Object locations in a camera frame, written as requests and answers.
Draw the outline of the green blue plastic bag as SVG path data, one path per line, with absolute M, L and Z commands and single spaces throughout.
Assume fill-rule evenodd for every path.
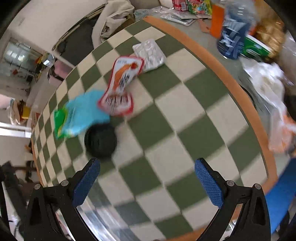
M 85 92 L 54 111 L 54 135 L 56 139 L 72 138 L 92 125 L 110 123 L 110 116 L 102 111 L 97 102 L 103 90 Z

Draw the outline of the blue floor mat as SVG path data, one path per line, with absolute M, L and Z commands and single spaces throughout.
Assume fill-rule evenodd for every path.
M 276 231 L 295 197 L 295 158 L 290 159 L 277 183 L 265 195 L 271 234 Z

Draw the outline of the black round lid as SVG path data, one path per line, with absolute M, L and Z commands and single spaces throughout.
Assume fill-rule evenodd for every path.
M 85 133 L 86 152 L 97 159 L 110 158 L 117 146 L 114 127 L 107 124 L 92 125 Z

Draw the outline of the orange white snack bag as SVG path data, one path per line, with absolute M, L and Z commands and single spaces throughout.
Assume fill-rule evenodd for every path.
M 271 114 L 269 149 L 274 153 L 287 152 L 295 137 L 295 121 L 287 112 L 275 109 Z

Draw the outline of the green white checkered rug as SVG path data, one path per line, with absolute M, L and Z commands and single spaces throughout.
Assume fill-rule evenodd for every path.
M 148 16 L 90 53 L 46 104 L 32 133 L 43 184 L 72 177 L 90 159 L 83 135 L 55 138 L 54 111 L 105 90 L 114 61 L 148 39 L 166 63 L 128 86 L 133 113 L 111 119 L 117 148 L 78 208 L 99 240 L 195 240 L 217 211 L 194 172 L 197 158 L 226 180 L 264 191 L 278 178 L 267 134 L 236 80 L 179 28 Z

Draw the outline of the red white snack packet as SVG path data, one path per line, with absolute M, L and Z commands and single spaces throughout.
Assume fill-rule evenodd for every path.
M 126 87 L 144 67 L 144 60 L 137 56 L 120 56 L 112 67 L 109 85 L 98 101 L 100 109 L 111 116 L 129 115 L 133 112 L 133 97 Z

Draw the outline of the white crumpled paper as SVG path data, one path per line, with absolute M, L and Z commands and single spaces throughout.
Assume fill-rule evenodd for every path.
M 285 75 L 280 67 L 276 63 L 257 62 L 245 57 L 241 57 L 240 62 L 243 70 L 250 76 L 255 91 L 277 109 L 280 115 L 286 115 L 287 108 L 283 102 L 285 87 L 282 82 Z

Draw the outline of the silver foil blister pack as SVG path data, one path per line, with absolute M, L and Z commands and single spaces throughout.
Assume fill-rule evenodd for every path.
M 143 72 L 155 70 L 166 61 L 166 56 L 154 39 L 148 39 L 142 43 L 133 45 L 133 52 L 144 60 Z

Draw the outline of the blue label plastic bottle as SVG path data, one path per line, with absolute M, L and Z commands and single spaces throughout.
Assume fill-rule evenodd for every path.
M 242 53 L 245 36 L 256 23 L 253 1 L 226 1 L 218 51 L 226 58 L 236 60 Z

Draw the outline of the white cloth pile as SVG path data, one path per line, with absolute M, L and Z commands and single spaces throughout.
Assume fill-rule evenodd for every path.
M 94 49 L 111 37 L 127 21 L 127 18 L 133 15 L 133 11 L 134 6 L 130 1 L 107 1 L 92 30 L 91 39 Z

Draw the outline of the red can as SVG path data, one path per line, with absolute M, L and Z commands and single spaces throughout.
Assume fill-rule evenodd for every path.
M 177 11 L 187 11 L 188 5 L 186 0 L 172 0 L 173 9 Z

